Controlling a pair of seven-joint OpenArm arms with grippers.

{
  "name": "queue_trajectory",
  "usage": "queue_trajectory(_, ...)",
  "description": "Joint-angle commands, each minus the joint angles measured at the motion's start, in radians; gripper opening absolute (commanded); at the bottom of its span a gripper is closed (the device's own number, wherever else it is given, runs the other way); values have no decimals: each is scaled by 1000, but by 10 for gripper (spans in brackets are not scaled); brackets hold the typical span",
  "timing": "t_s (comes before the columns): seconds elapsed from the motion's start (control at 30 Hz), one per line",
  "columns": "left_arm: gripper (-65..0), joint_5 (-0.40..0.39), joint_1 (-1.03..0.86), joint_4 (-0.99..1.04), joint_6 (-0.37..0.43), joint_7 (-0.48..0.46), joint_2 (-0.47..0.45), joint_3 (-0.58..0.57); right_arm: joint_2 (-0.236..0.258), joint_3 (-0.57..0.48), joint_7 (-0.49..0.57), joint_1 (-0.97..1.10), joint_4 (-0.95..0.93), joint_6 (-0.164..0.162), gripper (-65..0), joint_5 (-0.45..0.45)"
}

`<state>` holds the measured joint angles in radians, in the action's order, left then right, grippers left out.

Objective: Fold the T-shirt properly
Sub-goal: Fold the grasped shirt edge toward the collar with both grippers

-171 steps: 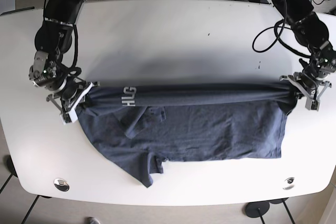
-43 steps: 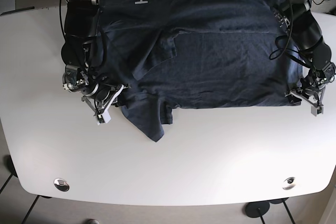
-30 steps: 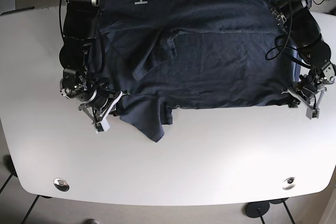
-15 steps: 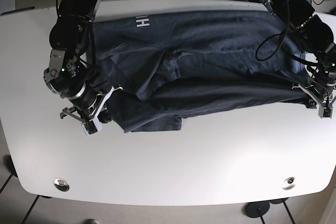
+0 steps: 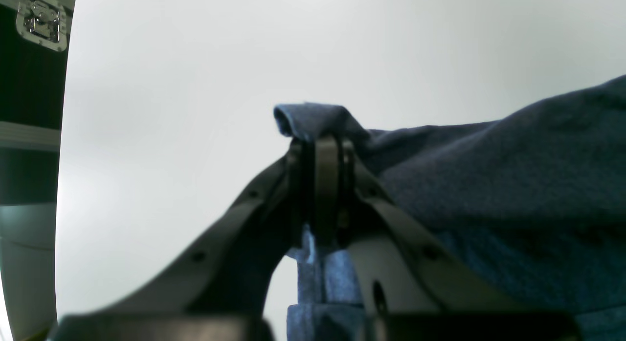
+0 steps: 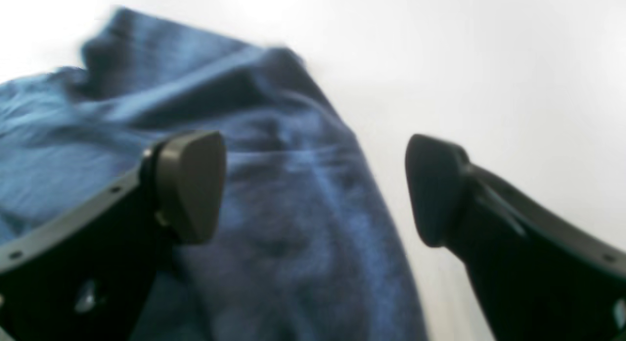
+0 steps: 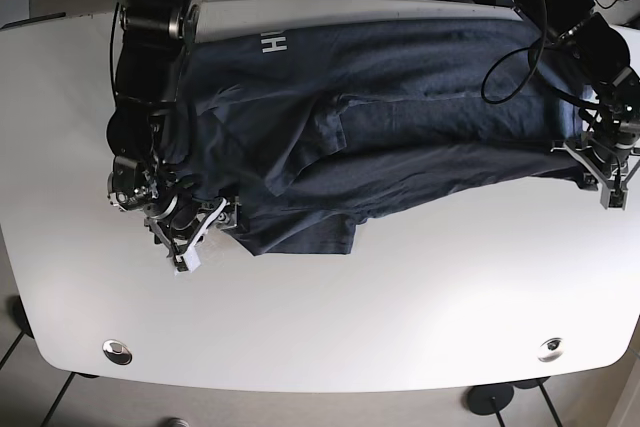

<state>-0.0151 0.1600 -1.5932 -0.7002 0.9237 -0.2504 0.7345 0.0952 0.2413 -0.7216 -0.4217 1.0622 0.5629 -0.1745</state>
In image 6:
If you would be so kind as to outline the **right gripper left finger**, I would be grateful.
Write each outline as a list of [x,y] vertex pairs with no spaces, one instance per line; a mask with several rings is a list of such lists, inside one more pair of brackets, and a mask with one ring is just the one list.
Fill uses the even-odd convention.
[[172,245],[209,241],[226,176],[219,131],[148,148],[140,167],[1,246],[3,341],[125,341]]

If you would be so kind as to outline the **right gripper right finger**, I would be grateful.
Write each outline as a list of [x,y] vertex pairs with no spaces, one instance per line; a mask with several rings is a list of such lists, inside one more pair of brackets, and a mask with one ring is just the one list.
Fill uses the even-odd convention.
[[455,143],[413,135],[405,176],[425,245],[463,263],[497,341],[623,341],[625,253],[541,207]]

